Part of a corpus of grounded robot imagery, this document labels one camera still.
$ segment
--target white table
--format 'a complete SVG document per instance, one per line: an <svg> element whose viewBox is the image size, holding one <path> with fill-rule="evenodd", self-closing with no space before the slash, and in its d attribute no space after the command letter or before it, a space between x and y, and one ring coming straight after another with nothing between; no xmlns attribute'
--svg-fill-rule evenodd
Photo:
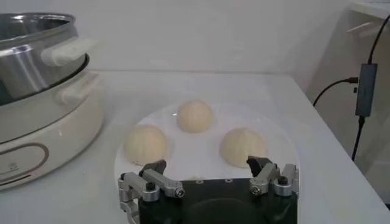
<svg viewBox="0 0 390 224"><path fill-rule="evenodd" d="M0 192L1 223L127 223L113 177L115 153L146 114L189 97L273 101L296 143L299 223L389 223L390 212L290 77L100 72L105 124L81 155L31 183Z"/></svg>

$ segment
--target cooker base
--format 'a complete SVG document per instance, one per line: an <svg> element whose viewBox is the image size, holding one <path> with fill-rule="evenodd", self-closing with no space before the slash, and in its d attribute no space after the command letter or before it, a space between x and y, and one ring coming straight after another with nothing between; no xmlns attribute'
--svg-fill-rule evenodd
<svg viewBox="0 0 390 224"><path fill-rule="evenodd" d="M36 179L66 163L94 139L102 123L99 97L90 94L59 121L0 144L0 190Z"/></svg>

